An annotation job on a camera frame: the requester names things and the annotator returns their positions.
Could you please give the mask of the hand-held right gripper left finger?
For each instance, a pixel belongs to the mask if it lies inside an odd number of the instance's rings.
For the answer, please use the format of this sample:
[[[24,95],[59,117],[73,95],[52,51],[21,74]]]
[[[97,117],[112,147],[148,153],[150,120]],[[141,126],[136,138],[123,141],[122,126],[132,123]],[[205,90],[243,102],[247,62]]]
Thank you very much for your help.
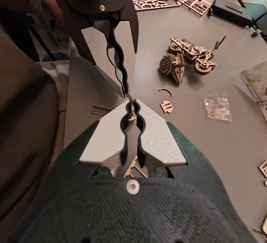
[[[98,122],[79,162],[108,167],[114,176],[119,167],[125,165],[128,156],[126,128],[132,103],[123,102]]]

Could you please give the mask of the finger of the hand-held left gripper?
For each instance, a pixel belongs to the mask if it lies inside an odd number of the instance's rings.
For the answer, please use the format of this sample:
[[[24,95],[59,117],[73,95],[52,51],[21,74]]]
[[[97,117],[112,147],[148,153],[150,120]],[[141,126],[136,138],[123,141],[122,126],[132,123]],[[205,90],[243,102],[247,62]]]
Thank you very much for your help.
[[[125,93],[133,89],[136,53],[134,49],[129,21],[120,21],[113,30],[115,47],[119,55],[119,69],[122,72],[122,84]]]
[[[123,85],[116,74],[116,66],[108,55],[108,41],[111,21],[96,21],[92,27],[81,30],[86,44],[95,61],[95,67],[111,88],[125,98]]]

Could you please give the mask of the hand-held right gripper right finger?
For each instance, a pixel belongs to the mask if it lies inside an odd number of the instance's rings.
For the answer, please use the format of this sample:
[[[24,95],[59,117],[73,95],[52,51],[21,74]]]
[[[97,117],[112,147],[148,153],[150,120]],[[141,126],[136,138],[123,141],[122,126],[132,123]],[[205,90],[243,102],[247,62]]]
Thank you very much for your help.
[[[155,172],[160,167],[180,166],[186,159],[167,122],[140,100],[134,100],[138,136],[137,158],[141,168]]]

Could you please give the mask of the narrow wooden puzzle sheet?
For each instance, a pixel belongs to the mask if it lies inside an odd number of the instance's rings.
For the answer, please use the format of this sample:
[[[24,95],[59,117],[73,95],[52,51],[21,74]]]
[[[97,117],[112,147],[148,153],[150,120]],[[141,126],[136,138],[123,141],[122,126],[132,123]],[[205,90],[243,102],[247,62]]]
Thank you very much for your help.
[[[112,111],[116,107],[118,107],[118,105],[116,105],[116,104],[112,104],[112,108],[106,108],[106,107],[93,105],[93,110],[91,111],[91,113],[96,114],[96,115],[105,116],[106,114],[108,114],[110,111]],[[123,177],[124,178],[127,178],[127,177],[148,178],[148,176],[143,172],[143,170],[140,168],[140,166],[138,164],[139,164],[138,158],[137,158],[137,156],[135,156],[134,159],[132,160],[132,162],[130,163],[129,167],[127,168]]]

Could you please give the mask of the thin wooden puzzle piece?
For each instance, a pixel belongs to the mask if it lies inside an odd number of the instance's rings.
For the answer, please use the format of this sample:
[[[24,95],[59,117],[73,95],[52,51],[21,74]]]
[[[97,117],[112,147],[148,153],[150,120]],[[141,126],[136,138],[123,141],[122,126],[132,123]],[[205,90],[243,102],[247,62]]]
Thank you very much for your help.
[[[126,91],[123,91],[123,94],[125,97],[127,97],[130,100],[131,104],[133,105],[134,104],[133,98]]]

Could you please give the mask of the grey desk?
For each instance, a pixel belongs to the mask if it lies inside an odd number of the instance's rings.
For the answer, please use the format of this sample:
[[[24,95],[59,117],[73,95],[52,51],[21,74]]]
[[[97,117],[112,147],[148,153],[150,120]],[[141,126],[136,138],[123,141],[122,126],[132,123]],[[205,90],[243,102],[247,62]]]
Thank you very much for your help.
[[[243,222],[258,242],[256,233],[266,214],[266,187],[258,166],[266,160],[266,122],[261,108],[249,96],[239,73],[266,61],[266,43],[252,38],[249,29],[217,17],[199,16],[187,7],[138,12],[139,41],[134,87],[131,96],[171,122],[208,158]],[[213,61],[216,68],[197,76],[187,65],[182,84],[159,73],[170,37],[185,38],[197,46],[213,49],[225,35]],[[160,88],[169,89],[173,96]],[[204,98],[212,93],[228,95],[232,121],[207,117]],[[169,101],[173,111],[160,104]]]

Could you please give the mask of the round slotted wooden piece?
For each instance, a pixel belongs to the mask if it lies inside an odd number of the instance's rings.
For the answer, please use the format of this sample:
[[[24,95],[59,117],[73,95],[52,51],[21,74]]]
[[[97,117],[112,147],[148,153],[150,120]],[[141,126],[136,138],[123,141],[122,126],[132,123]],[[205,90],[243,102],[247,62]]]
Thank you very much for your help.
[[[162,104],[160,104],[162,110],[164,113],[171,113],[173,111],[173,106],[169,101],[163,101]]]

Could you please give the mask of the wooden sidecar model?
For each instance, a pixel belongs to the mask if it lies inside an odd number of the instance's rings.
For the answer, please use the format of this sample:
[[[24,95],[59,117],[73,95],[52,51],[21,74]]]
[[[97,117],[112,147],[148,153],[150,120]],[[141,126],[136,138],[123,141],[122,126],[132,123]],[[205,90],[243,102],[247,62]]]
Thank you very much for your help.
[[[176,84],[182,83],[184,71],[185,71],[185,59],[182,53],[164,55],[159,63],[159,71],[162,74],[172,76]]]

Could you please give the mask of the curved toothed wooden piece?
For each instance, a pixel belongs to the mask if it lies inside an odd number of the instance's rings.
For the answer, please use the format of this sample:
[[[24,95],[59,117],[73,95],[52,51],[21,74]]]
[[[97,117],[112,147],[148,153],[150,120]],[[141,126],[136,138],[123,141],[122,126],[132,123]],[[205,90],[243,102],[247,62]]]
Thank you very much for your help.
[[[158,92],[159,91],[166,91],[166,92],[168,92],[170,94],[171,97],[173,96],[172,92],[167,88],[160,88],[160,89],[158,89]]]

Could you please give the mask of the clear plastic bag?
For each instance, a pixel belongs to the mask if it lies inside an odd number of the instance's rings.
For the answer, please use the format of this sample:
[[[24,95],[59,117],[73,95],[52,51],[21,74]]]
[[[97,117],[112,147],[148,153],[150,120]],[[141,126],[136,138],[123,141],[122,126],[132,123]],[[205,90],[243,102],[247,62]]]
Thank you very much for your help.
[[[212,93],[203,100],[207,117],[218,121],[232,121],[228,95]]]

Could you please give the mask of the wooden motorcycle model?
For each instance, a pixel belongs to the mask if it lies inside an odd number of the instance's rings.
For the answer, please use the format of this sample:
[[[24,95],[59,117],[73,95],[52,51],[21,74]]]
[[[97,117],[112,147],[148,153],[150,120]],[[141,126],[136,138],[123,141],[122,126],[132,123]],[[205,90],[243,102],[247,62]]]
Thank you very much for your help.
[[[177,54],[183,54],[186,63],[194,65],[194,70],[199,75],[207,75],[215,69],[216,63],[212,61],[214,58],[213,51],[217,50],[225,40],[225,35],[221,41],[216,41],[212,50],[207,50],[202,46],[195,46],[186,39],[170,38],[171,43],[169,49]]]

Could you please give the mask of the person's tan clothing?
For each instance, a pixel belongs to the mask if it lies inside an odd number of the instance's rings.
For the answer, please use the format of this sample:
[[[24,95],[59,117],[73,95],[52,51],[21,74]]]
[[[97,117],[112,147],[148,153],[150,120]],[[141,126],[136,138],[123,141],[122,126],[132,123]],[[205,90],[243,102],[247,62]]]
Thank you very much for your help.
[[[63,150],[70,61],[32,61],[1,31],[0,241]]]

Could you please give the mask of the small slotted rectangular wooden piece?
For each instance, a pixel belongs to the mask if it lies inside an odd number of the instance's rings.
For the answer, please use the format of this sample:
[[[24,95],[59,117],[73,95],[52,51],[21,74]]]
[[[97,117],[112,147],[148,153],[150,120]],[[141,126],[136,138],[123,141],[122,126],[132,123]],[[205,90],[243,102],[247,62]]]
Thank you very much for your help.
[[[267,160],[265,160],[264,162],[262,162],[260,165],[259,165],[259,170],[260,172],[262,173],[262,175],[267,178]]]

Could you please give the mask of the black device box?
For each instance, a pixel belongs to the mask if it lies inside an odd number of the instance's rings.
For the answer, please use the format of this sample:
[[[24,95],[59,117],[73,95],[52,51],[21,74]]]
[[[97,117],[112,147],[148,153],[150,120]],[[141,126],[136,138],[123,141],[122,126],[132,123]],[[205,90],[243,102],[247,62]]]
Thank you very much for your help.
[[[252,15],[248,9],[226,0],[213,1],[207,12],[208,17],[211,17],[212,15],[230,21],[241,27],[249,26],[252,23]]]

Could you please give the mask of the printed instruction sheet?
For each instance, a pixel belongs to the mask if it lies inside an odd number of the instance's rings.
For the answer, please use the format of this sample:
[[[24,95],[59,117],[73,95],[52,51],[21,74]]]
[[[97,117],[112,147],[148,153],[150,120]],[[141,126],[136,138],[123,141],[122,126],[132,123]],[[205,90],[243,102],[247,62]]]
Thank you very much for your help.
[[[267,121],[267,61],[246,69],[239,75]]]

